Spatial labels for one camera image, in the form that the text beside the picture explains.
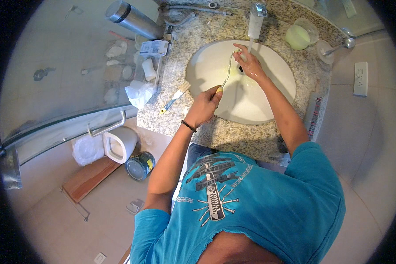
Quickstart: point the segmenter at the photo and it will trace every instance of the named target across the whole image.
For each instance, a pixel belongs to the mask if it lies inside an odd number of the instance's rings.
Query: wet hand
[[[261,67],[261,63],[258,61],[257,57],[248,53],[247,47],[234,43],[233,46],[238,47],[241,51],[234,52],[233,57],[235,61],[242,66],[243,71],[245,74],[253,79],[254,81],[258,81],[261,78],[266,77],[266,74]]]
[[[217,85],[205,92],[201,92],[197,98],[195,98],[184,121],[193,128],[198,128],[212,119],[214,111],[223,95],[223,91],[217,92],[217,89],[220,87],[221,85]]]

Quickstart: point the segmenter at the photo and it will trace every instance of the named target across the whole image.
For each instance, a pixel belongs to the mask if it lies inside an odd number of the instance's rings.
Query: wall outlet
[[[95,257],[94,262],[97,263],[97,264],[101,264],[105,259],[106,259],[106,256],[105,256],[103,253],[100,252],[100,253]]]
[[[367,96],[368,94],[368,62],[355,63],[354,95]]]

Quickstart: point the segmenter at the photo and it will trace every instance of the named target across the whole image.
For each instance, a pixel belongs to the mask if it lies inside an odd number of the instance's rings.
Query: blue t-shirt
[[[243,233],[286,264],[319,263],[345,215],[342,186],[319,145],[296,148],[284,174],[218,152],[188,170],[171,216],[135,217],[131,263],[196,263],[221,231]]]

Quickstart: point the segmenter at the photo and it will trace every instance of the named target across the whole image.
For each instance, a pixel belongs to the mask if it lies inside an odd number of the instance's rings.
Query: electrical outlet
[[[105,256],[103,253],[100,252],[100,253],[95,257],[94,262],[97,263],[97,264],[101,264],[105,259],[106,259],[106,256]]]
[[[354,95],[367,96],[368,94],[368,62],[355,63]]]
[[[343,7],[345,8],[346,16],[351,18],[356,16],[356,9],[352,0],[342,0]]]

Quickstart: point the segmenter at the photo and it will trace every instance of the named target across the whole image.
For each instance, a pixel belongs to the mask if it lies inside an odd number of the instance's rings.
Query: box
[[[167,54],[167,47],[169,42],[167,40],[154,40],[146,41],[141,45],[139,54],[142,56],[160,56],[163,57]]]

